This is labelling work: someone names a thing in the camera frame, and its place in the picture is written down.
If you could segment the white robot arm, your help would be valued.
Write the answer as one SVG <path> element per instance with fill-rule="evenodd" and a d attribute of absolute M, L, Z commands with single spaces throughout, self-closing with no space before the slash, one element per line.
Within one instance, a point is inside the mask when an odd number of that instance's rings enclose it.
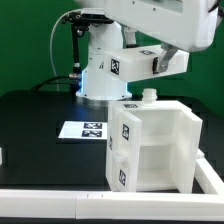
<path fill-rule="evenodd" d="M 189 54 L 212 44 L 223 16 L 221 0 L 76 1 L 160 42 L 105 53 L 104 70 L 124 82 L 184 73 Z"/>

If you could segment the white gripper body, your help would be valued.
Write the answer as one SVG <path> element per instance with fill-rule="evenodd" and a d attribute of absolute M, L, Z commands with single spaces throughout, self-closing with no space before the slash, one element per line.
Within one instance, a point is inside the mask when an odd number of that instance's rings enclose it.
<path fill-rule="evenodd" d="M 187 52 L 213 42 L 220 0 L 104 0 L 105 15 Z"/>

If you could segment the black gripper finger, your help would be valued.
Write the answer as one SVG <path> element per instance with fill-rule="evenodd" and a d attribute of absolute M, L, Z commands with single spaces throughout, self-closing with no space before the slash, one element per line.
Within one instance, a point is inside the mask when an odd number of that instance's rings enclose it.
<path fill-rule="evenodd" d="M 125 26 L 123 29 L 123 34 L 127 48 L 134 48 L 137 46 L 135 29 Z"/>
<path fill-rule="evenodd" d="M 162 53 L 153 59 L 152 71 L 154 74 L 164 73 L 168 70 L 169 61 L 177 53 L 178 48 L 167 44 L 161 44 Z"/>

